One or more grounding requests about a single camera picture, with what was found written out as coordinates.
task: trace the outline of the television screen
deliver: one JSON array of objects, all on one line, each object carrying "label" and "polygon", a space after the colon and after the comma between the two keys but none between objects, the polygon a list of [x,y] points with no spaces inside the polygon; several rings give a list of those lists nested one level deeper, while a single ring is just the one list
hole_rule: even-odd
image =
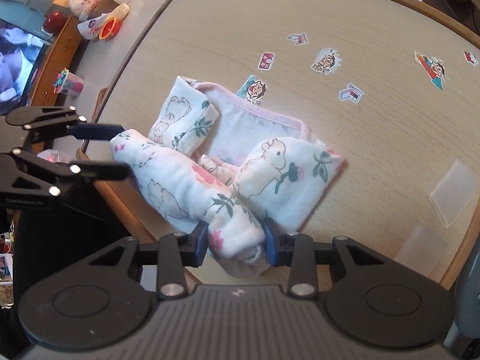
[{"label": "television screen", "polygon": [[0,20],[0,115],[28,105],[27,93],[46,50],[40,38]]}]

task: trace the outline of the wooden table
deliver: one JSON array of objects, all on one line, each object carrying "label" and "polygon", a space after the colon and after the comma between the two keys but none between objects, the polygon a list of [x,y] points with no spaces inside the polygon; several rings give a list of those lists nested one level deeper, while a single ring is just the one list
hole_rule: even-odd
[{"label": "wooden table", "polygon": [[[309,44],[287,40],[299,32]],[[100,122],[147,135],[177,75],[236,92],[253,74],[268,84],[265,108],[305,121],[348,162],[304,232],[320,242],[348,235],[395,257],[421,221],[448,242],[430,276],[452,285],[479,233],[479,191],[448,229],[427,194],[456,158],[480,175],[480,67],[463,55],[480,57],[477,35],[416,0],[168,0],[143,35],[106,94]],[[310,68],[324,47],[343,59],[329,76]],[[443,91],[414,51],[443,60]],[[276,54],[270,71],[257,69],[263,52]],[[338,100],[348,83],[365,92],[360,103]],[[91,142],[86,153],[109,159],[110,147]],[[127,184],[102,188],[133,234],[149,240],[172,231]],[[204,283],[223,284],[285,284],[288,274],[277,268],[234,279],[208,257],[191,271]],[[319,283],[330,287],[325,267]]]}]

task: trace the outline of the metal screw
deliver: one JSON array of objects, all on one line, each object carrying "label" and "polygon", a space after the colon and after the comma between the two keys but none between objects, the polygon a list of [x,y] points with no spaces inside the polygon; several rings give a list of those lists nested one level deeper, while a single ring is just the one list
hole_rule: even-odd
[{"label": "metal screw", "polygon": [[160,292],[165,296],[178,296],[183,293],[185,289],[177,283],[165,284],[160,287]]},{"label": "metal screw", "polygon": [[78,165],[72,165],[72,166],[70,167],[70,170],[71,170],[72,173],[75,173],[75,174],[79,174],[80,171],[81,171],[81,169],[80,169],[80,167],[79,167]]},{"label": "metal screw", "polygon": [[314,293],[315,287],[308,283],[300,283],[292,286],[290,290],[297,296],[307,296]]},{"label": "metal screw", "polygon": [[58,196],[58,195],[60,195],[60,190],[57,187],[50,187],[49,188],[49,193],[52,196]]}]

